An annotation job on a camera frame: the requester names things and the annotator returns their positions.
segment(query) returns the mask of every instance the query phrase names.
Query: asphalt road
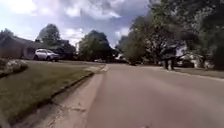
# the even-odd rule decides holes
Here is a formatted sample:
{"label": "asphalt road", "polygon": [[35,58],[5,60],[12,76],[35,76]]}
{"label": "asphalt road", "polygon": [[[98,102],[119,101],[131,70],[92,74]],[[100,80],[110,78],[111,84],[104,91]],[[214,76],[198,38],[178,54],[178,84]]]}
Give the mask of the asphalt road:
{"label": "asphalt road", "polygon": [[87,128],[224,128],[224,82],[108,66]]}

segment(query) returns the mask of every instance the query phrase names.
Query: white car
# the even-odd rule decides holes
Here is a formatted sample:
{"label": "white car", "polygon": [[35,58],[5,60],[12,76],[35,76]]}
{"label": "white car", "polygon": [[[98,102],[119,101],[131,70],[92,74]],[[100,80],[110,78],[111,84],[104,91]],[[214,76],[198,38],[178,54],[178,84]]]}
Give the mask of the white car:
{"label": "white car", "polygon": [[35,60],[58,61],[59,55],[47,49],[38,49],[35,52]]}

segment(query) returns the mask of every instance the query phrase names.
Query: shrub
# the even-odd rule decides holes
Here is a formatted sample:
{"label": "shrub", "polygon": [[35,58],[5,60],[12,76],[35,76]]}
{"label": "shrub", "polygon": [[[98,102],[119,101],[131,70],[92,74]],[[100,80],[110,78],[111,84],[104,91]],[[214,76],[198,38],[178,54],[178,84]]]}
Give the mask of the shrub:
{"label": "shrub", "polygon": [[28,65],[21,60],[10,60],[2,64],[3,69],[0,70],[0,78],[10,74],[19,73],[28,68]]}
{"label": "shrub", "polygon": [[6,63],[7,60],[0,58],[0,70],[3,70],[5,68]]}

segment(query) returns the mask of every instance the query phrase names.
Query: car wheel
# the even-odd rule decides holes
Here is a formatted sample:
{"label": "car wheel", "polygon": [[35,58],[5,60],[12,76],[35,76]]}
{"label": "car wheel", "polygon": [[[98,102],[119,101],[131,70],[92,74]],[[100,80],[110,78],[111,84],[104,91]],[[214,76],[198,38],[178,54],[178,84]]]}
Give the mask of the car wheel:
{"label": "car wheel", "polygon": [[48,57],[46,58],[46,60],[47,60],[47,61],[51,61],[51,58],[48,56]]}
{"label": "car wheel", "polygon": [[39,58],[38,58],[38,56],[36,55],[36,56],[34,56],[34,60],[38,60]]}

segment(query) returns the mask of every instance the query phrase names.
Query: grass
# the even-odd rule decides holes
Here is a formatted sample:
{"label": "grass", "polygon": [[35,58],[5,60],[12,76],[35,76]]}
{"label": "grass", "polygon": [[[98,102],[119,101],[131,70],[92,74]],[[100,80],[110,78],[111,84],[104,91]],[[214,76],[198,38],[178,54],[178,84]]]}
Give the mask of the grass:
{"label": "grass", "polygon": [[44,62],[28,62],[28,65],[26,71],[0,79],[0,108],[10,122],[91,74],[82,66]]}
{"label": "grass", "polygon": [[209,76],[209,77],[216,77],[216,78],[224,79],[223,71],[193,69],[193,68],[181,68],[181,69],[176,69],[175,71],[181,72],[181,73],[188,73],[188,74],[192,74],[192,75],[201,75],[201,76]]}

